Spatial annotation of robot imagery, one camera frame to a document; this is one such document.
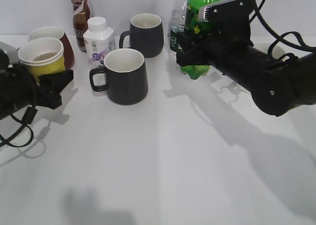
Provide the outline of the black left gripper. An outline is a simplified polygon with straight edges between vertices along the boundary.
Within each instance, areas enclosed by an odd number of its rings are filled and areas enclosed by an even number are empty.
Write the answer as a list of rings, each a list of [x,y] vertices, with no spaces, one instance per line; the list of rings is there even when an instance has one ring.
[[[20,109],[62,105],[61,92],[74,79],[73,70],[41,75],[36,82],[23,64],[0,72],[0,117],[4,119]]]

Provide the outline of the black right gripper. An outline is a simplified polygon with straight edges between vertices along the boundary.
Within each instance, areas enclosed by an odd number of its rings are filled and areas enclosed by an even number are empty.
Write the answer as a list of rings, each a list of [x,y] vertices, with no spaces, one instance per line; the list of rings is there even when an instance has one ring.
[[[234,47],[250,43],[250,37],[223,36],[208,32],[204,36],[177,33],[181,47],[176,54],[176,63],[180,66],[215,65],[223,61],[224,56]]]

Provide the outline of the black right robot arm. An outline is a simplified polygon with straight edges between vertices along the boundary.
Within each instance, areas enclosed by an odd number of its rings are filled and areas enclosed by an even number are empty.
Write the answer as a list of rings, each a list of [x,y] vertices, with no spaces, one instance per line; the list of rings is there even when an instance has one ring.
[[[219,22],[205,37],[177,34],[181,66],[213,66],[252,96],[264,113],[281,116],[301,105],[316,103],[316,54],[301,58],[287,53],[283,61],[256,48],[247,19]]]

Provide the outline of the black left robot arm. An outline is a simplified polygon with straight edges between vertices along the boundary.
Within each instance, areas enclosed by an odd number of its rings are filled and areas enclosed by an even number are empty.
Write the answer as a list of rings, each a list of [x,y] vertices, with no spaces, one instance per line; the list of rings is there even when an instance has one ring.
[[[62,105],[61,92],[74,79],[73,70],[39,77],[39,82],[24,64],[14,64],[0,72],[0,118],[26,107],[56,109]]]

